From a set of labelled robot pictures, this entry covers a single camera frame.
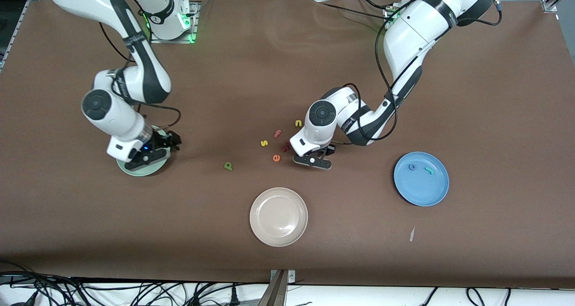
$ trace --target black cable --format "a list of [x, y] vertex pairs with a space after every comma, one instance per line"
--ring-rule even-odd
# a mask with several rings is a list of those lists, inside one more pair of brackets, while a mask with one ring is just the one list
[[187, 301], [184, 303], [184, 305], [185, 305], [185, 306], [186, 306], [186, 305], [188, 305], [188, 306], [199, 306], [199, 300], [201, 299], [201, 297], [199, 297], [200, 294], [203, 293], [203, 292], [204, 292], [206, 289], [208, 289], [209, 287], [214, 286], [215, 284], [216, 284], [215, 282], [208, 282], [208, 283], [206, 283], [205, 286], [203, 286], [203, 287], [201, 287], [201, 288], [199, 288], [199, 289], [198, 289], [198, 287], [199, 287], [200, 284], [197, 284], [197, 285], [195, 286], [195, 289], [194, 289], [194, 294], [191, 296], [191, 298], [190, 298], [189, 300], [187, 300]]
[[230, 297], [230, 302], [228, 306], [238, 306], [240, 300], [238, 299], [238, 291], [236, 290], [236, 284], [232, 284], [232, 296]]
[[[30, 281], [30, 279], [25, 278], [25, 279], [21, 279], [18, 281], [14, 281], [14, 277], [10, 276], [10, 281], [8, 282], [8, 286], [10, 286], [10, 288], [14, 288], [14, 285], [20, 284], [22, 282], [27, 282], [27, 281]], [[6, 284], [6, 282], [0, 282], [0, 286], [5, 285], [5, 284]]]
[[479, 292], [477, 291], [477, 289], [475, 288], [466, 288], [465, 290], [465, 294], [468, 296], [468, 300], [469, 302], [471, 302], [473, 305], [475, 306], [479, 306], [478, 304], [476, 304], [473, 299], [471, 299], [471, 296], [469, 296], [469, 291], [472, 290], [473, 292], [475, 292], [475, 294], [477, 295], [477, 297], [479, 298], [479, 301], [481, 302], [481, 306], [485, 306], [485, 303], [483, 302], [483, 298], [481, 298], [481, 295], [479, 294]]
[[155, 107], [155, 108], [157, 108], [157, 109], [166, 109], [166, 110], [173, 110], [173, 111], [175, 111], [176, 113], [178, 113], [178, 117], [176, 118], [176, 120], [175, 120], [174, 122], [172, 122], [172, 123], [166, 125], [166, 128], [170, 128], [170, 127], [176, 125], [176, 124], [179, 122], [180, 118], [181, 118], [181, 111], [180, 111], [179, 109], [174, 108], [174, 107], [170, 107], [170, 106], [162, 106], [162, 105], [149, 104], [149, 103], [145, 103], [145, 102], [141, 102], [141, 101], [136, 101], [136, 99], [131, 99], [131, 98], [129, 98], [129, 97], [126, 97], [126, 96], [123, 95], [123, 93], [117, 93], [117, 92], [114, 90], [113, 85], [114, 85], [114, 83], [116, 83], [116, 85], [117, 85], [117, 80], [118, 80], [118, 75], [119, 75], [119, 73], [120, 73], [120, 72], [123, 72], [123, 71], [128, 67], [128, 64], [129, 64], [129, 63], [130, 63], [130, 61], [126, 61], [126, 63], [124, 64], [124, 66], [123, 66], [122, 68], [120, 68], [120, 69], [115, 73], [115, 76], [114, 76], [113, 79], [112, 79], [112, 88], [111, 88], [112, 92], [115, 93], [116, 95], [118, 95], [119, 97], [123, 98], [124, 100], [128, 101], [128, 102], [132, 102], [132, 103], [136, 103], [136, 104], [144, 105], [144, 106]]
[[156, 288], [161, 287], [161, 286], [163, 285], [163, 282], [160, 282], [160, 283], [157, 283], [157, 284], [154, 284], [154, 285], [155, 285], [155, 287], [148, 286], [146, 289], [144, 289], [144, 290], [142, 290], [141, 292], [139, 292], [139, 293], [136, 295], [136, 297], [134, 297], [134, 300], [132, 300], [130, 306], [137, 306], [138, 303], [139, 303], [142, 299], [144, 299], [144, 297], [146, 297], [147, 294], [153, 292]]
[[109, 36], [107, 36], [106, 30], [104, 30], [104, 25], [102, 24], [102, 22], [98, 22], [98, 24], [100, 25], [100, 29], [102, 30], [102, 33], [104, 34], [104, 37], [106, 38], [106, 40], [108, 41], [108, 43], [114, 48], [114, 50], [115, 50], [122, 58], [124, 58], [124, 60], [129, 60], [130, 62], [135, 62], [134, 60], [131, 60], [131, 59], [126, 58], [126, 56], [124, 56], [124, 55], [118, 50], [118, 48], [111, 42]]
[[50, 296], [50, 293], [48, 292], [48, 288], [46, 286], [43, 286], [44, 291], [42, 291], [40, 288], [36, 288], [36, 291], [38, 291], [39, 293], [41, 293], [43, 296], [45, 296], [48, 299], [48, 302], [50, 304], [50, 306], [52, 306], [52, 302], [54, 304], [56, 304], [56, 306], [58, 306], [58, 302], [52, 297]]
[[82, 285], [82, 288], [90, 289], [90, 290], [128, 290], [128, 289], [142, 288], [144, 286], [144, 285], [140, 285], [140, 286], [131, 286], [131, 287], [99, 288], [99, 287], [84, 286], [84, 284], [80, 284], [80, 285]]
[[35, 299], [38, 296], [38, 291], [35, 291], [30, 298], [28, 298], [28, 300], [26, 300], [26, 302], [24, 303], [23, 306], [34, 306], [35, 304]]
[[179, 286], [179, 285], [183, 285], [183, 284], [184, 284], [183, 282], [180, 282], [180, 283], [178, 283], [178, 284], [175, 284], [175, 285], [173, 285], [173, 286], [168, 287], [167, 289], [164, 289], [164, 287], [160, 286], [160, 288], [162, 289], [162, 293], [158, 294], [158, 296], [156, 296], [156, 298], [150, 300], [150, 302], [147, 303], [146, 306], [150, 306], [150, 305], [152, 305], [152, 303], [155, 302], [156, 300], [161, 299], [160, 296], [161, 296], [162, 294], [166, 294], [166, 295], [167, 295], [166, 297], [163, 297], [163, 298], [170, 298], [170, 300], [172, 301], [172, 303], [174, 303], [174, 302], [175, 302], [174, 296], [172, 296], [170, 293], [168, 293], [168, 290], [170, 290], [170, 289], [172, 289], [172, 288], [174, 288], [174, 287], [177, 287], [177, 286]]
[[216, 304], [217, 306], [223, 306], [222, 304], [220, 304], [219, 302], [216, 302], [213, 299], [207, 299], [206, 302], [213, 302], [214, 304]]
[[[54, 279], [59, 279], [60, 281], [64, 282], [64, 287], [66, 288], [66, 290], [68, 290], [68, 293], [70, 294], [70, 298], [73, 299], [73, 294], [75, 292], [78, 292], [78, 295], [80, 295], [80, 298], [86, 304], [86, 306], [90, 306], [90, 302], [88, 301], [88, 298], [86, 297], [86, 295], [84, 295], [84, 292], [82, 292], [82, 290], [79, 288], [80, 284], [78, 282], [75, 282], [72, 279], [69, 279], [67, 277], [62, 277], [60, 275], [50, 275], [50, 277], [52, 277]], [[74, 293], [72, 293], [70, 291], [70, 288], [68, 288], [66, 282], [70, 283], [70, 285], [75, 288]]]
[[368, 17], [375, 17], [375, 18], [381, 18], [381, 19], [385, 19], [385, 17], [380, 17], [379, 15], [374, 15], [374, 14], [370, 14], [370, 13], [364, 13], [364, 12], [360, 12], [360, 11], [356, 11], [355, 9], [347, 9], [345, 7], [340, 7], [340, 6], [336, 6], [336, 5], [332, 5], [332, 4], [326, 4], [326, 3], [322, 3], [323, 5], [329, 6], [329, 7], [334, 7], [335, 9], [343, 9], [344, 11], [349, 11], [352, 13], [358, 13], [361, 15], [366, 15]]
[[378, 5], [374, 2], [372, 2], [371, 0], [364, 0], [364, 1], [367, 1], [368, 4], [375, 7], [376, 9], [385, 9], [386, 6], [389, 6], [389, 5]]
[[503, 302], [503, 306], [507, 306], [510, 297], [511, 297], [511, 288], [507, 288], [507, 296], [505, 297], [505, 302]]
[[255, 285], [255, 284], [261, 284], [261, 282], [240, 282], [239, 284], [232, 284], [232, 285], [228, 285], [228, 286], [224, 286], [224, 287], [220, 287], [214, 290], [211, 290], [210, 292], [207, 292], [205, 294], [203, 294], [202, 296], [199, 297], [199, 299], [202, 299], [204, 297], [206, 297], [209, 294], [213, 294], [214, 292], [218, 292], [220, 290], [223, 289], [228, 289], [228, 288], [232, 288], [232, 286], [243, 286], [243, 285]]
[[90, 293], [88, 293], [88, 291], [86, 290], [86, 287], [84, 287], [84, 293], [86, 293], [86, 295], [88, 295], [89, 298], [92, 298], [92, 300], [95, 301], [96, 303], [98, 303], [100, 306], [108, 306], [106, 304], [103, 304], [102, 302], [100, 302], [96, 298], [94, 298], [94, 296], [92, 296]]
[[[67, 299], [67, 300], [70, 302], [70, 304], [72, 304], [73, 306], [76, 305], [76, 303], [74, 302], [74, 299], [73, 299], [73, 298], [70, 298], [70, 296], [66, 295], [66, 292], [64, 292], [64, 290], [60, 289], [60, 287], [59, 287], [57, 284], [55, 284], [54, 282], [48, 280], [47, 276], [42, 275], [42, 274], [35, 273], [35, 272], [33, 272], [33, 271], [29, 271], [29, 270], [26, 269], [25, 267], [23, 267], [23, 266], [21, 266], [21, 265], [19, 265], [19, 264], [17, 264], [17, 263], [14, 263], [14, 262], [6, 261], [6, 260], [0, 260], [0, 263], [4, 263], [4, 264], [7, 264], [7, 265], [11, 265], [11, 266], [17, 267], [17, 268], [21, 269], [24, 273], [26, 273], [27, 275], [29, 275], [31, 278], [35, 279], [36, 281], [43, 282], [43, 283], [45, 284], [45, 285], [43, 286], [43, 288], [44, 288], [46, 294], [44, 294], [44, 292], [42, 292], [42, 291], [40, 290], [40, 288], [37, 288], [37, 290], [38, 290], [41, 294], [47, 296], [48, 298], [51, 298], [51, 296], [50, 296], [49, 293], [48, 293], [48, 290], [47, 290], [46, 285], [49, 286], [49, 287], [52, 288], [52, 289], [57, 290], [59, 293], [61, 293], [61, 294], [62, 294], [62, 297], [64, 298], [64, 300]], [[0, 275], [7, 275], [8, 273], [11, 273], [11, 271], [1, 272]]]
[[[140, 5], [140, 3], [138, 3], [137, 0], [133, 0], [133, 1], [134, 1], [134, 3], [136, 3], [136, 5], [137, 5], [138, 8], [140, 9], [140, 11], [142, 11], [142, 14], [144, 15], [144, 19], [146, 19], [146, 23], [147, 23], [147, 20], [148, 20], [148, 19], [146, 18], [146, 15], [144, 14], [144, 13], [145, 13], [144, 9], [143, 9], [142, 6]], [[148, 42], [152, 42], [152, 27], [150, 27], [149, 24], [146, 24], [146, 27], [148, 28], [148, 32], [150, 32], [150, 36], [148, 37]]]
[[[392, 92], [392, 87], [395, 85], [395, 83], [397, 82], [397, 80], [399, 80], [399, 79], [401, 78], [401, 75], [403, 75], [403, 73], [405, 73], [405, 71], [407, 71], [407, 69], [411, 66], [411, 64], [413, 64], [413, 62], [414, 62], [415, 59], [417, 58], [417, 57], [415, 57], [415, 58], [403, 69], [403, 71], [400, 73], [400, 75], [397, 76], [397, 78], [396, 78], [396, 80], [394, 81], [394, 83], [393, 83], [392, 85], [390, 85], [389, 82], [388, 82], [387, 77], [385, 76], [384, 69], [381, 67], [380, 55], [379, 55], [380, 36], [381, 36], [382, 32], [384, 31], [384, 28], [385, 28], [386, 24], [387, 24], [389, 21], [391, 21], [391, 19], [392, 19], [397, 13], [399, 13], [402, 9], [408, 7], [408, 6], [409, 6], [412, 2], [414, 2], [414, 1], [415, 1], [415, 0], [410, 0], [410, 1], [408, 1], [407, 3], [401, 5], [401, 6], [400, 6], [398, 9], [396, 9], [389, 17], [385, 18], [384, 23], [382, 23], [382, 25], [381, 25], [381, 27], [380, 27], [380, 30], [377, 32], [377, 35], [376, 35], [376, 44], [375, 44], [375, 46], [374, 46], [374, 54], [375, 54], [375, 57], [376, 57], [377, 68], [379, 69], [380, 74], [381, 74], [381, 77], [384, 79], [385, 85], [386, 85], [386, 87], [388, 88], [388, 91], [387, 91], [386, 93], [390, 93], [391, 102], [392, 102], [392, 105], [394, 106], [394, 124], [392, 125], [392, 128], [389, 130], [389, 132], [387, 132], [386, 135], [384, 135], [384, 136], [382, 136], [382, 137], [378, 137], [378, 138], [372, 138], [372, 137], [370, 137], [370, 136], [367, 136], [367, 134], [365, 134], [365, 132], [364, 132], [363, 129], [362, 129], [361, 122], [359, 122], [359, 118], [358, 118], [358, 120], [357, 120], [357, 122], [358, 122], [358, 129], [359, 129], [359, 131], [361, 132], [361, 135], [362, 135], [364, 138], [367, 138], [367, 139], [370, 140], [370, 141], [383, 140], [384, 138], [387, 138], [388, 136], [390, 136], [390, 135], [392, 134], [392, 132], [394, 132], [395, 127], [396, 127], [396, 125], [397, 125], [397, 105], [396, 105], [395, 95], [394, 95], [394, 93]], [[358, 108], [361, 109], [361, 95], [359, 94], [359, 91], [358, 91], [358, 99], [359, 99]]]
[[425, 302], [421, 304], [421, 306], [427, 306], [429, 304], [429, 301], [431, 301], [431, 297], [433, 297], [433, 294], [435, 294], [438, 288], [439, 287], [435, 287], [433, 288], [433, 290], [431, 290], [431, 293], [429, 294], [429, 296], [427, 296], [427, 300], [425, 300]]
[[501, 11], [497, 11], [497, 12], [499, 13], [499, 19], [495, 23], [483, 21], [482, 19], [477, 19], [477, 18], [462, 18], [459, 20], [459, 22], [473, 21], [473, 22], [477, 22], [477, 23], [487, 24], [489, 26], [497, 26], [497, 25], [499, 25], [499, 23], [501, 23], [501, 20], [503, 19], [503, 13]]

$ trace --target light green plate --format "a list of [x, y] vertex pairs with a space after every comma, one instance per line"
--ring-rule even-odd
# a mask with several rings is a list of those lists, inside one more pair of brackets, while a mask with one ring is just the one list
[[[158, 131], [158, 133], [162, 136], [166, 136], [166, 132], [164, 132], [164, 130], [160, 130]], [[163, 148], [163, 150], [168, 151], [168, 153], [170, 152], [170, 148]], [[160, 170], [160, 168], [162, 168], [162, 166], [164, 166], [164, 164], [166, 164], [166, 161], [168, 159], [164, 159], [160, 162], [156, 162], [150, 165], [147, 165], [146, 167], [143, 167], [142, 169], [138, 169], [136, 171], [129, 171], [128, 169], [126, 169], [125, 167], [125, 162], [116, 159], [116, 162], [118, 163], [118, 166], [120, 169], [122, 169], [122, 171], [124, 171], [124, 173], [127, 173], [128, 175], [134, 176], [134, 177], [144, 177], [144, 176], [149, 176], [152, 173], [155, 173], [156, 171]]]

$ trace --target green led light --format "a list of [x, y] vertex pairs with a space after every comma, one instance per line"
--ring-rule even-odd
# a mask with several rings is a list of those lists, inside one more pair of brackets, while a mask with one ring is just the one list
[[187, 19], [187, 17], [183, 14], [178, 15], [178, 19], [180, 21], [181, 27], [183, 28], [189, 28], [190, 26], [190, 21]]
[[189, 40], [189, 42], [191, 44], [195, 43], [195, 37], [196, 37], [197, 33], [192, 33], [189, 36], [187, 36], [187, 39]]

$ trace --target power cord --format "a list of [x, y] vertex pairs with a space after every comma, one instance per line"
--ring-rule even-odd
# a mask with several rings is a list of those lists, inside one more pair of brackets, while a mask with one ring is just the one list
[[104, 30], [104, 25], [102, 24], [102, 22], [98, 22], [98, 24], [100, 25], [100, 29], [102, 30], [102, 33], [104, 35], [104, 37], [106, 38], [106, 40], [108, 41], [108, 43], [114, 48], [114, 50], [122, 57], [124, 58], [124, 60], [128, 60], [129, 62], [135, 62], [132, 59], [126, 58], [126, 56], [124, 56], [119, 50], [118, 48], [112, 43], [112, 41], [110, 40], [109, 36], [107, 36], [106, 30]]
[[499, 23], [501, 23], [501, 19], [503, 19], [503, 13], [501, 11], [497, 11], [499, 13], [499, 19], [495, 22], [495, 23], [491, 23], [491, 22], [487, 22], [487, 21], [483, 21], [482, 19], [477, 19], [477, 18], [462, 18], [459, 21], [460, 22], [464, 22], [464, 21], [473, 21], [473, 22], [477, 22], [477, 23], [482, 23], [482, 24], [486, 24], [489, 26], [497, 26], [499, 25]]
[[[140, 3], [138, 3], [137, 0], [133, 0], [136, 5], [138, 6], [138, 8], [140, 9], [140, 11], [142, 12], [142, 16], [144, 17], [144, 19], [146, 20], [146, 22], [148, 21], [148, 19], [146, 18], [146, 14], [144, 14], [144, 9], [142, 9], [142, 6], [140, 5]], [[108, 43], [112, 46], [112, 48], [114, 48], [114, 50], [122, 57], [124, 58], [124, 60], [129, 60], [130, 62], [134, 62], [133, 60], [126, 58], [126, 56], [124, 56], [119, 50], [118, 48], [112, 43], [112, 41], [110, 40], [109, 36], [106, 33], [106, 30], [103, 27], [102, 22], [98, 22], [98, 24], [100, 25], [100, 29], [102, 30], [102, 34], [104, 35], [104, 37], [106, 38], [106, 40], [108, 41]], [[150, 27], [150, 25], [146, 24], [146, 27], [148, 28], [148, 42], [152, 41], [152, 28]]]
[[340, 7], [340, 6], [336, 6], [336, 5], [332, 5], [332, 4], [326, 4], [326, 3], [322, 3], [323, 5], [329, 6], [329, 7], [333, 7], [335, 9], [343, 9], [344, 11], [348, 11], [348, 12], [352, 12], [352, 13], [358, 13], [361, 15], [365, 15], [368, 17], [375, 17], [375, 18], [381, 18], [381, 19], [385, 19], [385, 17], [380, 17], [379, 15], [374, 15], [374, 14], [370, 14], [370, 13], [365, 13], [365, 12], [360, 12], [360, 11], [356, 11], [355, 9], [347, 9], [345, 7]]
[[32, 296], [26, 300], [23, 306], [34, 306], [36, 296], [38, 296], [38, 291], [35, 291]]
[[[209, 292], [205, 292], [205, 290], [216, 285], [216, 283], [205, 282], [205, 285], [203, 285], [203, 283], [199, 283], [195, 286], [195, 293], [193, 297], [188, 299], [187, 290], [185, 288], [185, 284], [187, 282], [185, 281], [177, 283], [158, 281], [146, 284], [142, 282], [139, 286], [99, 288], [86, 285], [84, 279], [67, 278], [58, 275], [44, 275], [41, 273], [30, 271], [29, 269], [17, 263], [9, 261], [0, 260], [0, 263], [5, 263], [7, 265], [11, 265], [20, 269], [19, 271], [0, 271], [0, 277], [10, 278], [10, 280], [7, 282], [1, 282], [0, 286], [10, 285], [11, 288], [35, 289], [35, 292], [28, 299], [26, 306], [32, 306], [34, 300], [37, 300], [38, 304], [43, 302], [40, 298], [38, 298], [39, 295], [46, 297], [48, 300], [48, 304], [50, 306], [108, 306], [106, 303], [101, 302], [95, 296], [90, 294], [88, 291], [89, 290], [120, 291], [130, 289], [138, 289], [136, 296], [130, 303], [131, 306], [142, 305], [142, 301], [145, 300], [146, 297], [149, 296], [150, 294], [155, 294], [155, 296], [150, 300], [150, 302], [146, 304], [146, 306], [151, 306], [152, 304], [154, 304], [154, 302], [162, 299], [170, 300], [172, 306], [179, 306], [180, 304], [175, 300], [174, 295], [170, 293], [170, 290], [173, 290], [178, 286], [183, 287], [186, 296], [185, 302], [181, 306], [200, 306], [204, 304], [204, 302], [200, 303], [200, 300], [202, 300], [203, 298], [209, 296], [214, 292], [241, 285], [261, 284], [261, 282], [244, 282], [240, 284], [226, 285], [214, 290], [210, 290]], [[62, 298], [58, 299], [60, 299], [60, 301], [63, 300], [64, 303], [56, 300], [56, 298], [52, 296], [53, 292], [61, 294]], [[79, 302], [76, 301], [75, 295], [78, 296], [78, 299], [80, 299]], [[234, 288], [232, 288], [232, 297], [234, 297]], [[214, 301], [213, 299], [205, 300], [205, 302], [213, 302], [217, 306], [221, 306], [220, 304], [218, 304], [218, 302]]]
[[236, 284], [232, 284], [232, 298], [230, 299], [230, 303], [228, 306], [238, 306], [240, 304], [240, 300], [238, 299], [238, 292], [236, 291]]
[[429, 296], [427, 296], [427, 299], [425, 300], [425, 302], [423, 304], [421, 304], [420, 306], [427, 306], [429, 305], [429, 302], [431, 301], [431, 297], [433, 297], [433, 295], [435, 294], [435, 292], [437, 291], [439, 287], [435, 287], [433, 288], [433, 290], [431, 290], [431, 293], [429, 293]]
[[213, 299], [207, 299], [207, 300], [205, 300], [205, 301], [206, 301], [206, 302], [213, 302], [213, 303], [216, 304], [217, 306], [223, 306], [222, 304], [220, 304], [219, 302], [216, 302], [216, 301], [213, 300]]
[[[469, 300], [470, 303], [472, 303], [474, 306], [480, 306], [479, 304], [476, 304], [473, 299], [471, 298], [469, 292], [473, 291], [477, 297], [479, 298], [479, 302], [481, 303], [481, 306], [485, 306], [485, 302], [483, 302], [483, 298], [481, 298], [481, 295], [479, 294], [479, 292], [477, 291], [476, 288], [470, 287], [470, 288], [466, 288], [465, 289], [465, 294]], [[507, 303], [509, 302], [509, 298], [511, 297], [511, 288], [507, 288], [507, 295], [505, 296], [505, 302], [503, 302], [504, 306], [507, 306]]]
[[393, 3], [391, 4], [387, 4], [387, 5], [378, 5], [374, 2], [372, 2], [371, 0], [364, 0], [367, 1], [368, 4], [370, 4], [371, 6], [375, 7], [376, 9], [385, 9], [387, 6], [393, 5]]

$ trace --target white plate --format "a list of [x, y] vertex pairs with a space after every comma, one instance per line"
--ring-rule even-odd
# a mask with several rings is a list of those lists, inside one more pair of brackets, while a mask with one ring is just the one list
[[304, 234], [308, 226], [308, 208], [295, 191], [271, 188], [253, 202], [250, 225], [253, 234], [263, 243], [285, 247]]

